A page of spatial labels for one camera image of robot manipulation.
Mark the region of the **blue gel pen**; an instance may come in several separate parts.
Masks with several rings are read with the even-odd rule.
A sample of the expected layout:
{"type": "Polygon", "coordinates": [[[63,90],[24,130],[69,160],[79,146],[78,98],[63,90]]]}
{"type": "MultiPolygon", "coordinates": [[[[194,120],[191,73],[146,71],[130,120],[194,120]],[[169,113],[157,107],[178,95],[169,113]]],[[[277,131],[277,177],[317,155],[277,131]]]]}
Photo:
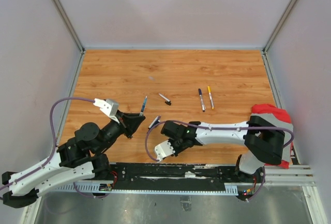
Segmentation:
{"type": "Polygon", "coordinates": [[[141,108],[141,111],[140,111],[139,116],[143,116],[144,110],[145,110],[145,107],[146,107],[146,103],[147,103],[147,96],[145,96],[145,98],[144,98],[144,101],[143,101],[142,108],[141,108]]]}

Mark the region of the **white pen with lettering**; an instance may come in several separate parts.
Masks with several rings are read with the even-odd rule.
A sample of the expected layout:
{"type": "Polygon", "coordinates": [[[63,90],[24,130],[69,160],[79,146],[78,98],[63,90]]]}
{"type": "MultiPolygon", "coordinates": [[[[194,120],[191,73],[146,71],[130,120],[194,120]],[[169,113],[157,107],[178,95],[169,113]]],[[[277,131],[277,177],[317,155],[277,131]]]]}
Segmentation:
{"type": "Polygon", "coordinates": [[[200,97],[200,102],[201,102],[202,111],[205,112],[206,107],[205,107],[205,104],[204,104],[204,101],[203,101],[203,96],[202,96],[202,95],[199,95],[199,97],[200,97]]]}

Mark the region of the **white marker yellow end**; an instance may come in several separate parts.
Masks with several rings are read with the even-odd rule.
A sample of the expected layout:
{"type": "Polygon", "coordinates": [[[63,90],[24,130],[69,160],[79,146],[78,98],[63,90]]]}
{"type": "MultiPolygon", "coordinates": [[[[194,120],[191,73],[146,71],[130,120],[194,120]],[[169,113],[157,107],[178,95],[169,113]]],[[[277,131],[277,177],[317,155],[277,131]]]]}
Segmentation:
{"type": "Polygon", "coordinates": [[[212,94],[211,94],[211,92],[208,92],[208,94],[209,94],[211,108],[214,109],[214,102],[213,102],[212,94]]]}

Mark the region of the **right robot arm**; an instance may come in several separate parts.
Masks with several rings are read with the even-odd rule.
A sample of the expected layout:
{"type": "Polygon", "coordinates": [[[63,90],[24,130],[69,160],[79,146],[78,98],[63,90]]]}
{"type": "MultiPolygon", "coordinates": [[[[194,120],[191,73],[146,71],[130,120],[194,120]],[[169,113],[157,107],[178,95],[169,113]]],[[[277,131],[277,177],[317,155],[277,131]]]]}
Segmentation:
{"type": "Polygon", "coordinates": [[[188,125],[166,121],[161,134],[167,140],[156,145],[154,152],[159,161],[177,156],[193,146],[235,144],[248,149],[240,155],[234,170],[235,178],[245,183],[264,165],[280,165],[289,123],[273,114],[252,113],[250,119],[235,124],[189,122],[188,125]]]}

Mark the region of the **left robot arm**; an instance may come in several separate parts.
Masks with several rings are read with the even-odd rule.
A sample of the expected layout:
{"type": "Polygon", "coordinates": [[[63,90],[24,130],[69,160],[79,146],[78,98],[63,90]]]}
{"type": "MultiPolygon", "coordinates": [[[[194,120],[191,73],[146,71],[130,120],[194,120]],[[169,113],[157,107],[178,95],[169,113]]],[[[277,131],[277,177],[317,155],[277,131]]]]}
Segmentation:
{"type": "Polygon", "coordinates": [[[121,135],[131,139],[145,120],[142,114],[121,111],[116,117],[103,128],[93,122],[85,123],[50,158],[22,172],[3,173],[2,183],[8,186],[1,197],[3,204],[22,208],[63,185],[79,180],[106,180],[112,172],[106,151],[121,135]]]}

